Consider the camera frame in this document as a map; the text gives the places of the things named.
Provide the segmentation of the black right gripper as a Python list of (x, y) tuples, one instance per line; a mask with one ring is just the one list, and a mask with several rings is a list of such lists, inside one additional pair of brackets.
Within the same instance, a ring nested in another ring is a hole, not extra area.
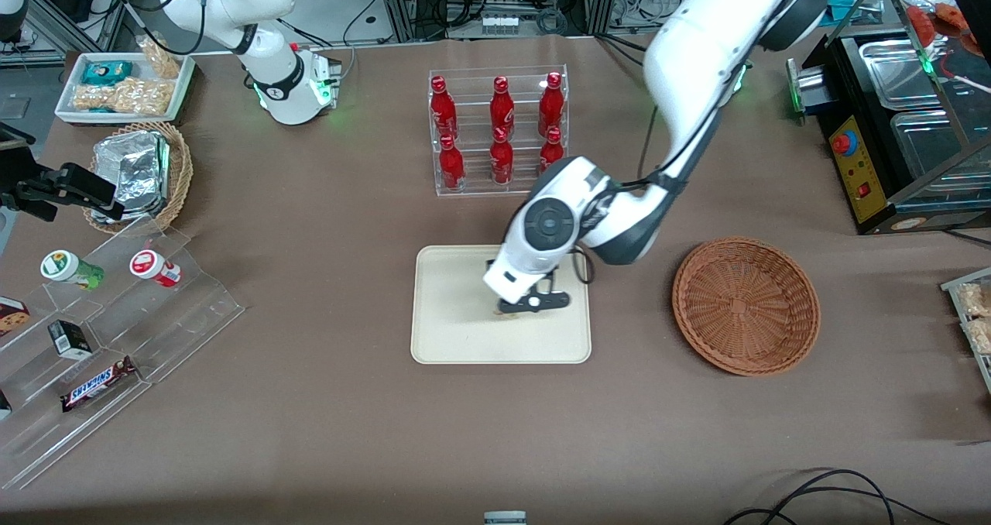
[(1, 201), (4, 208), (20, 211), (42, 221), (52, 222), (59, 208), (47, 203), (82, 205), (110, 210), (115, 205), (116, 187), (96, 173), (75, 163), (64, 163), (47, 175), (31, 178), (2, 177)]

